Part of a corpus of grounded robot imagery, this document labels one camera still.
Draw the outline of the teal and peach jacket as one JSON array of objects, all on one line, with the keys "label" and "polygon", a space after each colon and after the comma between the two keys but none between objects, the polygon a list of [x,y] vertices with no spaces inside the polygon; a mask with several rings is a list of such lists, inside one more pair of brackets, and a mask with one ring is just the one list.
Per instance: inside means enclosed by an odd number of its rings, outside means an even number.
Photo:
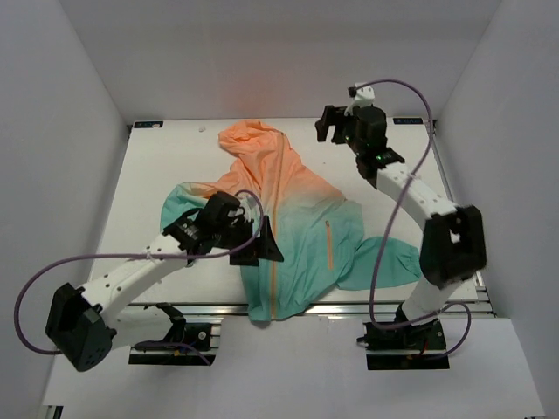
[{"label": "teal and peach jacket", "polygon": [[419,280],[418,249],[395,238],[366,237],[361,205],[305,166],[284,133],[241,120],[219,133],[218,144],[235,158],[229,171],[215,182],[175,186],[160,226],[204,206],[219,190],[258,195],[284,259],[241,267],[251,320],[288,319],[333,288],[378,291]]}]

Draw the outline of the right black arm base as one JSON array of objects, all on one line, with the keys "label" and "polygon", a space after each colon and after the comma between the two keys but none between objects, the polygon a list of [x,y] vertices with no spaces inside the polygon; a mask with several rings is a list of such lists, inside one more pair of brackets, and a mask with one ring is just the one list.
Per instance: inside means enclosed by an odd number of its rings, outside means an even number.
[{"label": "right black arm base", "polygon": [[370,322],[356,344],[366,351],[369,371],[447,370],[446,340],[438,318],[394,330],[381,330]]}]

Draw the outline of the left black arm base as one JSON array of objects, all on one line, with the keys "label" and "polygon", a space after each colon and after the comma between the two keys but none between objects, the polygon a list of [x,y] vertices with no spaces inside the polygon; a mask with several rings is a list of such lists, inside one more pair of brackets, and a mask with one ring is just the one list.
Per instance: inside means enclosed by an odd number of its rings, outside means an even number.
[{"label": "left black arm base", "polygon": [[136,366],[210,367],[217,356],[219,324],[188,319],[169,303],[144,306],[141,313],[163,329],[162,337],[140,338],[128,356]]}]

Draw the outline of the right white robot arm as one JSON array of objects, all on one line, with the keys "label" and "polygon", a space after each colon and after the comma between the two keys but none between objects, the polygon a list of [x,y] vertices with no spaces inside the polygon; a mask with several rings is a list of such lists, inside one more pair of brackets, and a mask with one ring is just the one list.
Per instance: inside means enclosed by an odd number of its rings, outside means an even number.
[{"label": "right white robot arm", "polygon": [[419,253],[422,276],[400,305],[394,323],[396,341],[413,348],[426,336],[424,324],[445,310],[452,294],[487,264],[480,211],[439,196],[388,147],[387,117],[374,106],[326,106],[314,124],[317,140],[328,130],[333,143],[348,145],[360,176],[392,198],[423,232]]}]

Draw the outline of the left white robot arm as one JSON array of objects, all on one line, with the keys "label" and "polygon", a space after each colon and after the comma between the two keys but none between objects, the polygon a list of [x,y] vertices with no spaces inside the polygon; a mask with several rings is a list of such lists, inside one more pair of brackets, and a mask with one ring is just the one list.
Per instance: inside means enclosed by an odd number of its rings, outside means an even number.
[{"label": "left white robot arm", "polygon": [[101,363],[119,347],[174,350],[201,356],[208,341],[188,332],[183,314],[168,302],[127,306],[199,259],[227,257],[232,265],[258,266],[261,260],[283,261],[269,217],[251,193],[258,214],[251,217],[238,196],[213,194],[202,208],[188,209],[141,253],[80,287],[60,286],[53,295],[46,335],[79,372]]}]

